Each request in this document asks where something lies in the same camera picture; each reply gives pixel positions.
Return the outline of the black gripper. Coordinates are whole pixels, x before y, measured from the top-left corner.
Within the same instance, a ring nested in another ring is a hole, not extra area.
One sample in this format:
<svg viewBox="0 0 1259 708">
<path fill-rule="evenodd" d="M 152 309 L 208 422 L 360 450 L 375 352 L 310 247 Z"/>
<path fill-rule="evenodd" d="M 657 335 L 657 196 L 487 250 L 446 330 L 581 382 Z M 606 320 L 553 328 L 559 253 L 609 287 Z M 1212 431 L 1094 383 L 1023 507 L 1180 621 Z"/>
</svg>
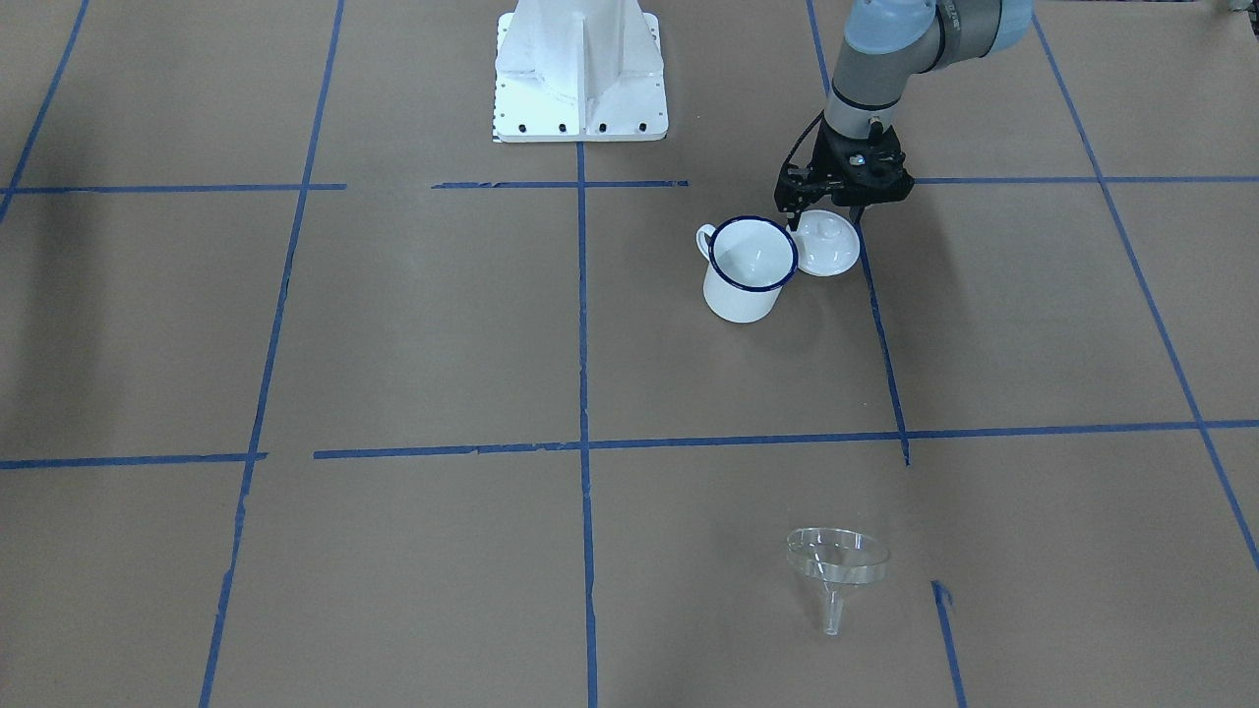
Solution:
<svg viewBox="0 0 1259 708">
<path fill-rule="evenodd" d="M 787 214 L 787 231 L 799 231 L 802 213 L 822 199 L 850 208 L 850 223 L 862 224 L 867 207 L 909 197 L 917 179 L 893 127 L 869 125 L 866 139 L 849 139 L 828 123 L 810 123 L 781 165 L 773 202 Z"/>
</svg>

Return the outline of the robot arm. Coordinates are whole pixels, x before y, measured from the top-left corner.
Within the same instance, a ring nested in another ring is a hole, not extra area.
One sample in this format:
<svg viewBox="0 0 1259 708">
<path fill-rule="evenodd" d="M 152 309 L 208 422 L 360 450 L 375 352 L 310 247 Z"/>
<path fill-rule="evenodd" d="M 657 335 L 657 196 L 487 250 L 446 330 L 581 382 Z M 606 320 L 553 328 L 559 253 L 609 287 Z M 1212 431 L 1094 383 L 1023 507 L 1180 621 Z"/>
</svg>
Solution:
<svg viewBox="0 0 1259 708">
<path fill-rule="evenodd" d="M 855 1 L 823 110 L 781 165 L 774 203 L 789 231 L 828 199 L 860 220 L 867 207 L 909 197 L 917 179 L 894 117 L 913 76 L 985 58 L 1016 44 L 1032 1 Z"/>
</svg>

